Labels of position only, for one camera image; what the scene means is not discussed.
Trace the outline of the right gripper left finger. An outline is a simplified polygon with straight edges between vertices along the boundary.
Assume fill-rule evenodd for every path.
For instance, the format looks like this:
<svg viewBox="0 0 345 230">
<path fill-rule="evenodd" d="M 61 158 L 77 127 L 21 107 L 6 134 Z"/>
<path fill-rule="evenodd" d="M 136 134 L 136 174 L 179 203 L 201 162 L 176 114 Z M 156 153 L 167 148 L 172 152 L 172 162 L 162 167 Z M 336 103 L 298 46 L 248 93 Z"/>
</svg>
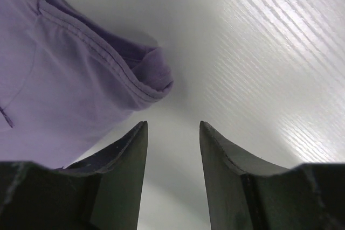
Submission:
<svg viewBox="0 0 345 230">
<path fill-rule="evenodd" d="M 148 124 L 64 169 L 1 162 L 1 229 L 136 229 Z"/>
</svg>

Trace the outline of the purple t shirt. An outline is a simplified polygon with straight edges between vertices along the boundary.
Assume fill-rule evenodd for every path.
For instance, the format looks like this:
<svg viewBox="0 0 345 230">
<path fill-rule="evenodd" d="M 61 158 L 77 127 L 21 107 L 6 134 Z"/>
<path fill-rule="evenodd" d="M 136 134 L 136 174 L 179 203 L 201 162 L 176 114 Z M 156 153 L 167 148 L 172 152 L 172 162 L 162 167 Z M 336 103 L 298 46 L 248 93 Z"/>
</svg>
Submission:
<svg viewBox="0 0 345 230">
<path fill-rule="evenodd" d="M 97 26 L 64 0 L 1 0 L 1 160 L 73 163 L 173 79 L 158 47 Z"/>
</svg>

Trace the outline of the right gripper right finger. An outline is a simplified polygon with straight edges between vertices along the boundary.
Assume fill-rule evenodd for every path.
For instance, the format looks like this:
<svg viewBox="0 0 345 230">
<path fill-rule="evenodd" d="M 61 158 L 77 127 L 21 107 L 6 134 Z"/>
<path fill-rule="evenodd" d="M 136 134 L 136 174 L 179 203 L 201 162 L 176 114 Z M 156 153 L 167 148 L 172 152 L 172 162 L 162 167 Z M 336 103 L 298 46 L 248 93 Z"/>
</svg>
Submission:
<svg viewBox="0 0 345 230">
<path fill-rule="evenodd" d="M 199 125 L 212 229 L 344 229 L 344 165 L 265 161 Z"/>
</svg>

